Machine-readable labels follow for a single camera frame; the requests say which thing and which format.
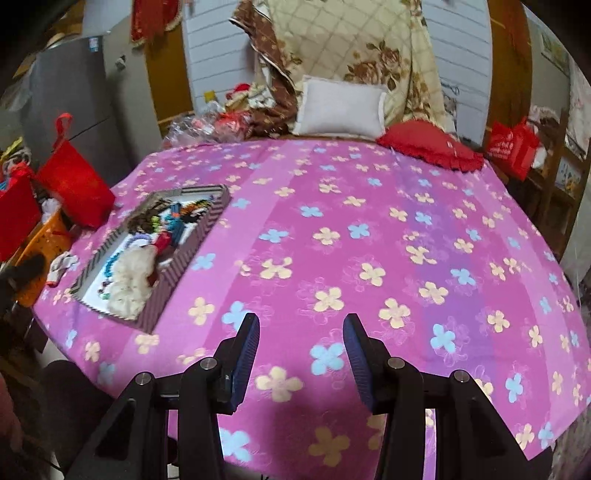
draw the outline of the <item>red cushion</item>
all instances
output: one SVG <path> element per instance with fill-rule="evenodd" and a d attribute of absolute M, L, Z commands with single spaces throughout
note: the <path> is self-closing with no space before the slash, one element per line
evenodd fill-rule
<path fill-rule="evenodd" d="M 448 170 L 474 171 L 484 165 L 481 154 L 425 120 L 392 125 L 376 142 Z"/>

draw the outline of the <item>white pillow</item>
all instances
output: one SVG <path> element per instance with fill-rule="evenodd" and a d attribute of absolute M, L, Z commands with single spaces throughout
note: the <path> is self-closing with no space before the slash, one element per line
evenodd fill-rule
<path fill-rule="evenodd" d="M 384 85 L 359 85 L 304 76 L 294 135 L 362 137 L 385 133 Z"/>

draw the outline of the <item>red bag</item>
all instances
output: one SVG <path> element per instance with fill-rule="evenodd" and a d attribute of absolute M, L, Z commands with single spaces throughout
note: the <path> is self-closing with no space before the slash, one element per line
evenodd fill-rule
<path fill-rule="evenodd" d="M 74 223 L 96 230 L 109 218 L 115 195 L 71 143 L 64 140 L 71 123 L 69 113 L 57 118 L 54 151 L 37 173 L 37 180 L 61 202 Z"/>
<path fill-rule="evenodd" d="M 526 118 L 513 128 L 494 122 L 486 153 L 498 160 L 497 165 L 507 175 L 524 181 L 539 144 Z"/>

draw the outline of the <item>pink floral tablecloth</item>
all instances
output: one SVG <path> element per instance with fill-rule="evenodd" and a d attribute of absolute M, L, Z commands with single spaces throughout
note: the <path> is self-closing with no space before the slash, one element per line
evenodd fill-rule
<path fill-rule="evenodd" d="M 149 192 L 211 183 L 233 199 L 153 335 L 72 299 L 67 287 Z M 342 338 L 350 312 L 419 370 L 469 371 L 529 458 L 591 401 L 574 295 L 489 167 L 461 174 L 373 144 L 269 140 L 150 155 L 114 192 L 120 208 L 76 242 L 80 264 L 35 313 L 117 395 L 140 371 L 184 371 L 255 312 L 261 341 L 245 401 L 219 418 L 229 462 L 285 480 L 373 478 L 384 419 L 356 390 Z"/>

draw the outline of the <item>metal bolt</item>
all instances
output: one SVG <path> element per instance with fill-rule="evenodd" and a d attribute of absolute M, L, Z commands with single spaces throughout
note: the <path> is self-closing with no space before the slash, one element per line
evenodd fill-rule
<path fill-rule="evenodd" d="M 392 356 L 388 358 L 388 366 L 395 370 L 399 370 L 406 365 L 405 361 L 402 360 L 399 356 Z"/>
<path fill-rule="evenodd" d="M 199 365 L 204 370 L 211 370 L 217 365 L 217 360 L 214 359 L 212 356 L 205 357 L 203 360 L 199 362 Z"/>
<path fill-rule="evenodd" d="M 145 385 L 152 381 L 152 375 L 147 372 L 141 372 L 135 376 L 135 383 L 138 385 Z"/>
<path fill-rule="evenodd" d="M 456 370 L 453 373 L 453 378 L 455 378 L 460 383 L 466 383 L 470 380 L 470 374 L 465 370 Z"/>

